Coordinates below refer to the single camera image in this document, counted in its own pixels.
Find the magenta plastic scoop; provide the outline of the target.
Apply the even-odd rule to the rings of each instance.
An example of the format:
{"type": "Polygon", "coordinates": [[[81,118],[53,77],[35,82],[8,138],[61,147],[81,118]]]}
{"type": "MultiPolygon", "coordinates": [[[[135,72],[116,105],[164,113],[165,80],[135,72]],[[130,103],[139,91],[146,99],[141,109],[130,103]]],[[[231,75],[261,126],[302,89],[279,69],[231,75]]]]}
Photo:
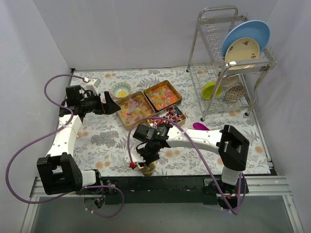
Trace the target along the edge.
{"type": "Polygon", "coordinates": [[[195,130],[209,131],[209,128],[200,122],[195,122],[192,126],[195,130]]]}

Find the tin of jelly candies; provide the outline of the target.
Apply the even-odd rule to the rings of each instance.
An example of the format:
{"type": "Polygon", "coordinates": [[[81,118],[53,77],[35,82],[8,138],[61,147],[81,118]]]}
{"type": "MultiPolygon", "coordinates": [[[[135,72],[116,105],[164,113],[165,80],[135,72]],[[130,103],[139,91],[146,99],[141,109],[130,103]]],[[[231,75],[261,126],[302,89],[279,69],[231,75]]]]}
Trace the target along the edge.
{"type": "Polygon", "coordinates": [[[141,91],[118,100],[116,104],[121,108],[117,113],[126,130],[129,130],[137,120],[155,113],[155,109],[141,91]]]}

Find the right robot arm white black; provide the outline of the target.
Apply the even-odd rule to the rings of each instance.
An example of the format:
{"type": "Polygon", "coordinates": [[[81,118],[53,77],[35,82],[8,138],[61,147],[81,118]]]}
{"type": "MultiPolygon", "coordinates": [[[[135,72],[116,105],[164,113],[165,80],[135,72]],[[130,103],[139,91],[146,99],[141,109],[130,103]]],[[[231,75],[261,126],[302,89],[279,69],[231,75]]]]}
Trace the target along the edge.
{"type": "Polygon", "coordinates": [[[236,128],[225,125],[221,130],[180,130],[179,126],[159,124],[156,128],[139,124],[133,137],[145,146],[136,148],[129,164],[148,166],[159,159],[162,148],[198,148],[220,156],[223,170],[220,188],[233,192],[238,186],[240,173],[245,171],[250,142],[236,128]]]}

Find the gold round tin lid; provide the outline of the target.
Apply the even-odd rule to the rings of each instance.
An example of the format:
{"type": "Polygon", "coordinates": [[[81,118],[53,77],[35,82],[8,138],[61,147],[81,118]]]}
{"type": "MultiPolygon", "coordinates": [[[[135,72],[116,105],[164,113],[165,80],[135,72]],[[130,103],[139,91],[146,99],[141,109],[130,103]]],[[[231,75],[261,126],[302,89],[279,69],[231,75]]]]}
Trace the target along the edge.
{"type": "Polygon", "coordinates": [[[152,173],[153,171],[155,170],[156,168],[156,164],[157,162],[154,161],[152,163],[150,163],[149,165],[139,165],[138,168],[139,168],[139,171],[144,175],[144,176],[152,176],[152,173]]]}

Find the tin of star candies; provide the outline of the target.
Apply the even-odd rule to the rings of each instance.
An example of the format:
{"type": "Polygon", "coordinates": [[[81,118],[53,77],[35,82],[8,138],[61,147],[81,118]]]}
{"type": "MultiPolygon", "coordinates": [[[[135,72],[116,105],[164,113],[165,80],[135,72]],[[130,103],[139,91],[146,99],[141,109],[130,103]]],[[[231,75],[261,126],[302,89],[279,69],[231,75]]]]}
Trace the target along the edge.
{"type": "Polygon", "coordinates": [[[182,96],[168,80],[145,89],[144,94],[157,112],[182,101],[182,96]]]}

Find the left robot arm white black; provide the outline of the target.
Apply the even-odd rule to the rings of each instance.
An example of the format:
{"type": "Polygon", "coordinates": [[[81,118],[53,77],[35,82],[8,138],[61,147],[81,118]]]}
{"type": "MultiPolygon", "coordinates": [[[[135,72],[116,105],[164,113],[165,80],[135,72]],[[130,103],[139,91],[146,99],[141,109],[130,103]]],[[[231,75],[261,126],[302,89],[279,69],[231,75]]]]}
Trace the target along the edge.
{"type": "Polygon", "coordinates": [[[103,181],[97,169],[81,171],[73,158],[75,141],[88,113],[111,115],[121,108],[109,92],[102,97],[95,90],[84,90],[80,85],[66,88],[66,99],[59,110],[58,132],[45,157],[37,161],[37,169],[46,194],[61,194],[87,189],[92,194],[103,190],[103,181]]]}

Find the tin of lollipops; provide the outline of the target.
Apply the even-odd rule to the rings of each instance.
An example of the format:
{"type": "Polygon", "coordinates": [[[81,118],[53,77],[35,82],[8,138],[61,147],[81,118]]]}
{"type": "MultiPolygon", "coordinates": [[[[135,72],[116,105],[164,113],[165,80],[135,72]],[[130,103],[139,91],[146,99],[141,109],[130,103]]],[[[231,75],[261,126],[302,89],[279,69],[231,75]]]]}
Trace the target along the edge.
{"type": "Polygon", "coordinates": [[[182,113],[182,111],[178,108],[176,104],[173,104],[157,112],[156,114],[153,114],[152,116],[156,118],[147,119],[147,123],[153,128],[156,128],[158,124],[168,123],[168,121],[157,119],[158,117],[171,120],[180,126],[186,122],[186,116],[182,113]]]}

